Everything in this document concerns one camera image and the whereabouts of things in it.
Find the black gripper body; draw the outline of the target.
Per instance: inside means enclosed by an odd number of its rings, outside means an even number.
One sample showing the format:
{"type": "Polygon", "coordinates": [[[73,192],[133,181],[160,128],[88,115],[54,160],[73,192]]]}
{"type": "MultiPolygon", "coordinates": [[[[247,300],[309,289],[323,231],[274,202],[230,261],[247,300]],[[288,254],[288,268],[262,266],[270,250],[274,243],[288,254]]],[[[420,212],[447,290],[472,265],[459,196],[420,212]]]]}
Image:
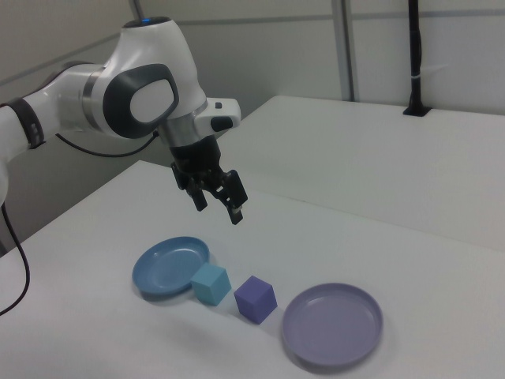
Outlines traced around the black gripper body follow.
{"type": "Polygon", "coordinates": [[[221,152],[214,136],[180,147],[171,147],[170,152],[180,172],[194,174],[199,172],[220,172],[221,152]]]}

